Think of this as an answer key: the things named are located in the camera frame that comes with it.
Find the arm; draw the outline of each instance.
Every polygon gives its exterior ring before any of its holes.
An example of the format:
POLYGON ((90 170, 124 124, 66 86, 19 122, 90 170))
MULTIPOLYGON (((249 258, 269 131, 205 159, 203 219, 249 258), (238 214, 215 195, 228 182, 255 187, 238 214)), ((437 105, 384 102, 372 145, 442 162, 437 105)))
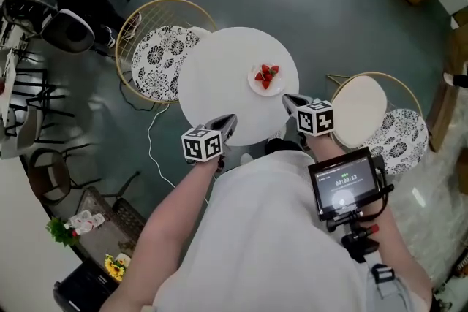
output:
MULTIPOLYGON (((307 137, 307 145, 318 161, 344 154, 343 150, 329 137, 307 137)), ((371 215, 377 213, 381 207, 382 201, 380 200, 364 207, 363 213, 366 216, 371 215)), ((379 231, 371 237, 380 244, 379 252, 382 261, 392 267, 407 282, 408 287, 430 307, 432 301, 431 280, 404 244, 389 206, 374 221, 362 223, 364 227, 370 227, 373 224, 379 225, 379 231)))
POLYGON ((158 205, 138 239, 123 281, 101 312, 140 312, 153 303, 159 287, 178 268, 182 246, 194 228, 217 167, 218 158, 195 165, 158 205))

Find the wall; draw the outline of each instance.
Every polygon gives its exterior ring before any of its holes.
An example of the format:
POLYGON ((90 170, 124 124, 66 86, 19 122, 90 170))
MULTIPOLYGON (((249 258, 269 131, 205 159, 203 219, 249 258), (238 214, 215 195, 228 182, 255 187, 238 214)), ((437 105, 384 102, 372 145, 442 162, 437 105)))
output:
POLYGON ((5 312, 61 311, 56 281, 81 261, 45 229, 47 213, 32 194, 19 158, 0 161, 0 305, 5 312))

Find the gold wire chair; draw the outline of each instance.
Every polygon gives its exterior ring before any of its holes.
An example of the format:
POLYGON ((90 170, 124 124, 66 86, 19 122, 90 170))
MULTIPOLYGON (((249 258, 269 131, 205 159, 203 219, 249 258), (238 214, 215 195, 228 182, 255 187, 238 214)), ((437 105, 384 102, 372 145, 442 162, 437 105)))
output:
POLYGON ((140 93, 132 80, 132 58, 136 47, 140 41, 150 31, 163 26, 181 26, 191 28, 198 26, 208 31, 216 31, 216 24, 213 18, 200 6, 188 0, 153 0, 135 10, 125 22, 116 40, 116 66, 117 73, 125 86, 138 95, 140 98, 153 103, 174 103, 162 102, 148 98, 140 93), (122 38, 124 30, 130 26, 133 16, 141 13, 142 22, 136 30, 135 36, 131 40, 122 38))
MULTIPOLYGON (((415 103, 415 109, 417 109, 419 115, 423 118, 423 111, 421 110, 421 106, 419 104, 419 101, 418 99, 416 98, 416 95, 414 95, 414 93, 410 90, 410 88, 408 86, 406 86, 403 82, 401 82, 399 79, 395 78, 394 76, 391 76, 391 75, 387 75, 385 73, 381 73, 381 72, 364 72, 364 73, 360 73, 358 75, 353 75, 352 77, 350 76, 347 76, 347 75, 327 75, 327 78, 331 81, 333 81, 334 83, 336 83, 338 85, 338 88, 335 90, 335 93, 333 94, 332 98, 331 98, 331 102, 333 103, 333 100, 336 98, 336 96, 338 95, 338 93, 343 89, 343 87, 348 84, 351 80, 353 80, 354 78, 356 77, 360 77, 362 75, 367 75, 369 77, 383 77, 383 78, 386 78, 388 80, 390 80, 391 82, 395 82, 395 83, 398 83, 412 98, 413 102, 415 103)), ((390 100, 388 100, 388 103, 387 103, 387 110, 386 112, 391 112, 392 110, 395 110, 397 109, 397 106, 395 106, 390 100)), ((333 132, 331 133, 331 139, 337 144, 337 145, 340 145, 343 149, 345 149, 346 151, 350 152, 353 149, 351 148, 348 148, 347 146, 341 144, 341 142, 339 142, 335 135, 333 134, 333 132)))

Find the concrete floor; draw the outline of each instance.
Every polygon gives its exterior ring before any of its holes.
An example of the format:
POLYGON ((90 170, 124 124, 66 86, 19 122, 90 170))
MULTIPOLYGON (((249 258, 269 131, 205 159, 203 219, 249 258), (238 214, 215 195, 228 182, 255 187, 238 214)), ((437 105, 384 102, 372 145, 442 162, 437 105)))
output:
MULTIPOLYGON (((150 0, 111 0, 123 15, 150 0)), ((190 0, 205 8, 218 28, 248 26, 276 37, 290 52, 300 75, 301 93, 330 99, 336 86, 325 74, 353 75, 379 71, 404 81, 420 101, 425 115, 442 73, 449 17, 437 3, 418 7, 405 0, 190 0)), ((38 41, 36 50, 47 59, 50 80, 69 93, 66 110, 77 118, 67 121, 57 136, 73 137, 70 145, 95 146, 70 159, 79 182, 99 176, 102 192, 116 191, 135 170, 142 172, 126 198, 149 216, 171 190, 148 157, 147 128, 153 112, 134 111, 119 93, 115 62, 92 52, 68 56, 38 41)), ((399 107, 415 108, 398 86, 382 82, 389 99, 399 107)), ((123 89, 137 107, 151 108, 123 89)), ((189 128, 180 106, 174 104, 151 131, 153 155, 164 175, 179 182, 189 170, 183 160, 180 136, 189 128)), ((290 129, 288 137, 293 136, 290 129)), ((260 156, 263 145, 254 145, 260 156)), ((238 164, 244 148, 235 149, 227 167, 238 164)), ((79 191, 72 191, 56 209, 63 216, 75 212, 79 191)))

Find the white round table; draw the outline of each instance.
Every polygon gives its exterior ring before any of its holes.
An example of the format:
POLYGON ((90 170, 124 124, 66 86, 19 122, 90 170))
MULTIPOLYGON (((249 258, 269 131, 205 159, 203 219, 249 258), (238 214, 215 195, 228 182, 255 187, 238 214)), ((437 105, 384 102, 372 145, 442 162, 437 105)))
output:
POLYGON ((387 96, 374 78, 363 75, 349 81, 333 100, 333 133, 345 146, 362 145, 382 125, 387 96))
POLYGON ((297 94, 299 77, 293 58, 272 36, 253 28, 214 32, 190 51, 178 80, 182 111, 192 126, 234 113, 238 125, 228 145, 251 145, 281 129, 289 116, 282 94, 297 94), (261 96, 247 75, 254 65, 278 65, 285 80, 283 92, 261 96))

